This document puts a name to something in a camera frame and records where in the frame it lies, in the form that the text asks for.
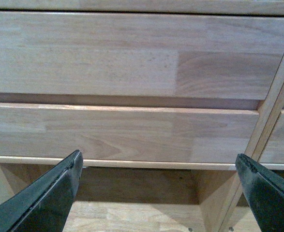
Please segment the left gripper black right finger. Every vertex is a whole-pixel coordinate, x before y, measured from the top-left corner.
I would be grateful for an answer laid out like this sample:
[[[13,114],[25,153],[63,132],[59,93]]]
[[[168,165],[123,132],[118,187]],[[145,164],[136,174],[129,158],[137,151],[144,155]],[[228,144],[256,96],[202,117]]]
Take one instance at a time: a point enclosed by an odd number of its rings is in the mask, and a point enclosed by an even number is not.
[[[262,232],[284,232],[284,178],[238,154],[236,170],[245,199]]]

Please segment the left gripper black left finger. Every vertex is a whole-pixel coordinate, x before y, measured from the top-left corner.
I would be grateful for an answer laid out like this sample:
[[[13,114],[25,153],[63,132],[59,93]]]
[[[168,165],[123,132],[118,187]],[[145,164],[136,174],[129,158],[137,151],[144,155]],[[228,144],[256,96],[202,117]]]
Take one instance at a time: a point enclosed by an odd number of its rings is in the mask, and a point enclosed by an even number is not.
[[[77,194],[83,157],[74,151],[0,205],[0,232],[61,232]]]

